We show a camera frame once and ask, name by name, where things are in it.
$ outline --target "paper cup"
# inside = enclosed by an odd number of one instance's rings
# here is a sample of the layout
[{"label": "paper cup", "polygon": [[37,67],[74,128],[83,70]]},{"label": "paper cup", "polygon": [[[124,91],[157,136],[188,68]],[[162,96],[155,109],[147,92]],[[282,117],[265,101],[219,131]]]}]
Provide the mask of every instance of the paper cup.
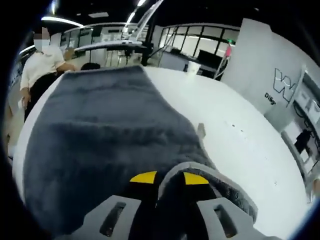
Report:
[{"label": "paper cup", "polygon": [[201,65],[199,63],[196,63],[194,61],[189,61],[188,69],[186,72],[188,77],[194,77],[195,75],[197,75],[200,66]]}]

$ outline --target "logo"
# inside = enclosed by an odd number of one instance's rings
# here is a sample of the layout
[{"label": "logo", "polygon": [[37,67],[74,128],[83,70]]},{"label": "logo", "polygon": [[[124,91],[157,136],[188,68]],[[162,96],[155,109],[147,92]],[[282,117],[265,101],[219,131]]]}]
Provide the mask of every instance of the logo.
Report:
[{"label": "logo", "polygon": [[271,105],[275,105],[276,104],[274,98],[269,93],[266,92],[264,97],[269,100]]},{"label": "logo", "polygon": [[297,84],[292,84],[290,77],[283,75],[278,68],[274,69],[273,89],[279,94],[282,93],[283,99],[288,103],[294,95],[296,87]]}]

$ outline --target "desk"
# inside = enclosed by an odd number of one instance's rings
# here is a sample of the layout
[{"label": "desk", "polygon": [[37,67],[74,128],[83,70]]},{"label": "desk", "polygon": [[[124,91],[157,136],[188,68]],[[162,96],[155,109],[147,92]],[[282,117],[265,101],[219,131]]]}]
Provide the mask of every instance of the desk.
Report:
[{"label": "desk", "polygon": [[74,49],[74,51],[89,51],[96,49],[114,49],[118,47],[123,48],[143,48],[141,41],[131,41],[131,40],[115,40],[115,41],[105,41],[97,42],[90,45],[85,45]]},{"label": "desk", "polygon": [[[258,207],[254,227],[288,239],[308,206],[305,186],[287,145],[253,105],[222,82],[185,72],[145,67],[164,99],[196,128],[204,123],[205,149],[217,169],[239,184]],[[13,175],[23,198],[23,166],[32,127],[57,79],[33,108],[22,128]]]}]

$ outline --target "hair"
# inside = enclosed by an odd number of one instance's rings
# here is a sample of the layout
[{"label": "hair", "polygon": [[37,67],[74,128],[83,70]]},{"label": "hair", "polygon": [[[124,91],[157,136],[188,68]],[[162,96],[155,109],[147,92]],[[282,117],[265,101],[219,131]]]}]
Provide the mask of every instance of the hair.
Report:
[{"label": "hair", "polygon": [[82,67],[81,70],[93,70],[100,69],[100,64],[94,62],[87,62]]},{"label": "hair", "polygon": [[42,28],[47,28],[43,21],[35,25],[34,28],[32,29],[32,32],[34,34],[42,34]]}]

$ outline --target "white wall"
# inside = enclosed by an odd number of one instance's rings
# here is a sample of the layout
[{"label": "white wall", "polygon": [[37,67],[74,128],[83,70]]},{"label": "white wall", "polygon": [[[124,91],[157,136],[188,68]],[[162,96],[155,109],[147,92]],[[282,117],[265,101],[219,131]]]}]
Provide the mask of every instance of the white wall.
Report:
[{"label": "white wall", "polygon": [[[291,97],[295,87],[290,89],[289,85],[298,83],[303,65],[320,87],[320,69],[306,53],[273,33],[269,25],[243,19],[236,46],[221,81],[265,114],[274,106],[265,94],[272,96],[276,104],[287,105],[284,96],[287,99]],[[275,81],[275,73],[283,81]]]}]

